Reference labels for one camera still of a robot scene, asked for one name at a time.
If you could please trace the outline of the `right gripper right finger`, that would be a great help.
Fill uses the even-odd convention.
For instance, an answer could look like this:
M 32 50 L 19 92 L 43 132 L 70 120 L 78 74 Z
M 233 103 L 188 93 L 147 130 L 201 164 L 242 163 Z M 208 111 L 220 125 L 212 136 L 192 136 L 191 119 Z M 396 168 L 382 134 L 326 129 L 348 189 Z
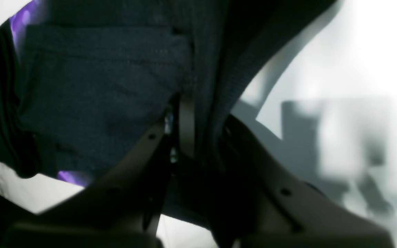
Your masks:
M 393 248 L 383 227 L 300 181 L 234 116 L 225 121 L 222 159 L 244 181 L 247 230 L 235 248 Z

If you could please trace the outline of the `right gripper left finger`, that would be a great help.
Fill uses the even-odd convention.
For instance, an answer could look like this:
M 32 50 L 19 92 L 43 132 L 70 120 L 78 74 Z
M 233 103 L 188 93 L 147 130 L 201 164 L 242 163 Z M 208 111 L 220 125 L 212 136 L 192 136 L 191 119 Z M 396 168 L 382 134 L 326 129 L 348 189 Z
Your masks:
M 162 248 L 175 163 L 194 158 L 194 102 L 174 100 L 114 168 L 58 206 L 13 224 L 10 248 Z

